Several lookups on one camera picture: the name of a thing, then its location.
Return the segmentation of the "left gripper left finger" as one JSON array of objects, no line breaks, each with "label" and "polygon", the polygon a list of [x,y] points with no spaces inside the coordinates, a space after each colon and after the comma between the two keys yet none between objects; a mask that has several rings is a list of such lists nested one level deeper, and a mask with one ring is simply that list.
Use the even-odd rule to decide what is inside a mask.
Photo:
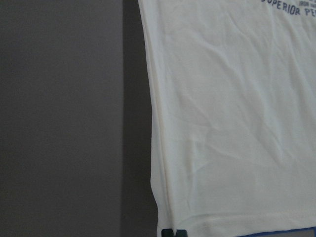
[{"label": "left gripper left finger", "polygon": [[175,237],[172,229],[162,229],[161,237]]}]

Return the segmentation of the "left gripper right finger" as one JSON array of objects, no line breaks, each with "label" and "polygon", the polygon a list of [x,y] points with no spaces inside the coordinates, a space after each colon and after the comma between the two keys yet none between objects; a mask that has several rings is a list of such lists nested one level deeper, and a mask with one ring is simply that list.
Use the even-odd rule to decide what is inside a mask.
[{"label": "left gripper right finger", "polygon": [[186,230],[177,230],[175,236],[176,237],[187,237],[187,231]]}]

